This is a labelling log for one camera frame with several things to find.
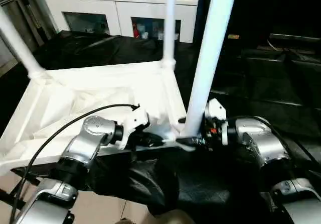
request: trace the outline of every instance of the cabinet door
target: cabinet door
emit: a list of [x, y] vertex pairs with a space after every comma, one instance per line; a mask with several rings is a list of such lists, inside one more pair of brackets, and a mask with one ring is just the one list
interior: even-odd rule
[[[116, 2], [121, 34], [128, 37], [162, 40], [166, 5]], [[196, 6], [176, 5], [176, 36], [181, 42], [193, 41]]]
[[121, 35], [115, 2], [46, 0], [59, 31]]

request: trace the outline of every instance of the object on cabinet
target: object on cabinet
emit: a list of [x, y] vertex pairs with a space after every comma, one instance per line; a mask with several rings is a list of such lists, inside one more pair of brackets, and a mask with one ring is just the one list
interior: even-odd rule
[[73, 32], [109, 34], [106, 16], [103, 14], [63, 12], [69, 28]]
[[139, 31], [137, 30], [137, 24], [132, 24], [133, 30], [134, 30], [134, 37], [139, 38]]
[[144, 32], [144, 34], [142, 34], [141, 38], [148, 39], [148, 32]]

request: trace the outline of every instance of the black tablecloth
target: black tablecloth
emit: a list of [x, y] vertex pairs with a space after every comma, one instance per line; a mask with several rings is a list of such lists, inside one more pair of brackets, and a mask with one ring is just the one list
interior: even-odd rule
[[[157, 61], [162, 42], [61, 32], [35, 52], [46, 69]], [[187, 108], [199, 47], [176, 43], [175, 75]], [[228, 116], [262, 116], [282, 131], [302, 163], [308, 158], [293, 140], [321, 160], [321, 64], [290, 51], [224, 49], [210, 98], [217, 98]], [[0, 78], [3, 95], [0, 133], [13, 114], [29, 80], [22, 64]], [[45, 174], [52, 165], [33, 172]], [[187, 153], [177, 149], [99, 157], [84, 189], [114, 195], [150, 207], [153, 213], [186, 210], [197, 222], [268, 223], [270, 216], [255, 188], [255, 170], [233, 151]]]

